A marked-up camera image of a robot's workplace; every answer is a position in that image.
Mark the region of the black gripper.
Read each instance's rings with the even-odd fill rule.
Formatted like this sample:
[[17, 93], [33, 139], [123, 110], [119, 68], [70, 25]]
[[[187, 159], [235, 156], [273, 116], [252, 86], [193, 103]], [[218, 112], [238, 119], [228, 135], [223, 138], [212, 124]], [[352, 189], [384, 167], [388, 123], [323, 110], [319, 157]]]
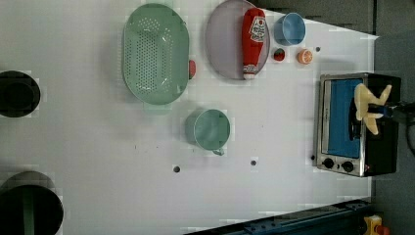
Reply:
[[391, 118], [402, 124], [410, 124], [415, 119], [415, 104], [414, 103], [399, 103], [393, 109], [388, 106], [381, 106], [370, 104], [368, 106], [370, 114], [382, 115], [386, 118]]

